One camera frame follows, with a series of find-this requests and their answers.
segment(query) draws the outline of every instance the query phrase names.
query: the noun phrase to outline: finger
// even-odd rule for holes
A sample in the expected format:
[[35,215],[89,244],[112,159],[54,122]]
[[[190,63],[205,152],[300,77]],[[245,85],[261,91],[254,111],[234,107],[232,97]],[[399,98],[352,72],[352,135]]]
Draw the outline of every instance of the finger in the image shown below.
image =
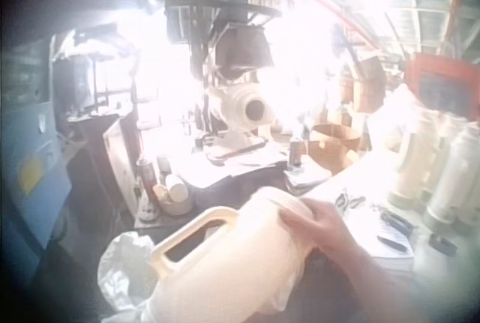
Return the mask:
[[303,198],[301,200],[307,207],[309,207],[316,219],[323,217],[326,210],[332,205],[330,202],[317,201],[312,198]]
[[287,209],[280,209],[280,218],[286,225],[298,233],[311,238],[318,234],[319,227],[314,220],[300,216]]

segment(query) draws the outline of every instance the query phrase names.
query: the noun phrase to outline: yellow label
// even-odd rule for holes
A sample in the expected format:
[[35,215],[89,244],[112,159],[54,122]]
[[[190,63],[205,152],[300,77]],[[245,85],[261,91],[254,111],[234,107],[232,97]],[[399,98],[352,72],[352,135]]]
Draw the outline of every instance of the yellow label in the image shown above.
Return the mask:
[[38,185],[43,174],[42,162],[38,158],[28,160],[21,165],[19,182],[26,196],[30,196],[30,193]]

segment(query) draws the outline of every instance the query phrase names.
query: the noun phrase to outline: white plastic bag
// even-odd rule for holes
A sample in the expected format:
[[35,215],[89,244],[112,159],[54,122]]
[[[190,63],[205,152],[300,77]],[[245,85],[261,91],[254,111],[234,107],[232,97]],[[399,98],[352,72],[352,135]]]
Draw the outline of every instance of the white plastic bag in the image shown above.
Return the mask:
[[[208,237],[215,229],[209,229]],[[149,264],[154,244],[149,236],[139,237],[136,232],[122,233],[115,238],[100,259],[97,282],[106,301],[118,311],[102,323],[151,323],[146,313],[146,301],[152,295],[158,276]],[[303,266],[285,282],[260,313],[274,314],[284,311],[290,293],[303,274]]]
[[152,295],[158,281],[149,265],[153,248],[150,237],[127,232],[115,238],[102,255],[97,282],[115,310],[134,310]]

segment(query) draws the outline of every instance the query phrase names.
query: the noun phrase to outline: blue machine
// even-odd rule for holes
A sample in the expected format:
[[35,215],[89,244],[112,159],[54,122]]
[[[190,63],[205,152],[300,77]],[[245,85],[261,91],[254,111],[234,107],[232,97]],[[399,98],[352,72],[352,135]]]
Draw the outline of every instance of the blue machine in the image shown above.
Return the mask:
[[71,189],[53,114],[50,41],[1,57],[1,247],[21,286],[32,281]]
[[115,22],[163,0],[2,0],[2,268],[27,287],[71,190],[57,139],[51,55],[55,34]]

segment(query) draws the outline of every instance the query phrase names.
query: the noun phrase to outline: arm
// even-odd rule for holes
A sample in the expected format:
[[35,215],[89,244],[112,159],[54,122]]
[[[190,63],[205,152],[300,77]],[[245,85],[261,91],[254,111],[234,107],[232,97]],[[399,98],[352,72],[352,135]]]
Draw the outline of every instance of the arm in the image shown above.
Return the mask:
[[408,294],[389,281],[388,275],[355,242],[335,207],[304,200],[313,212],[310,220],[291,211],[280,212],[282,220],[303,239],[311,239],[349,278],[372,322],[423,322]]

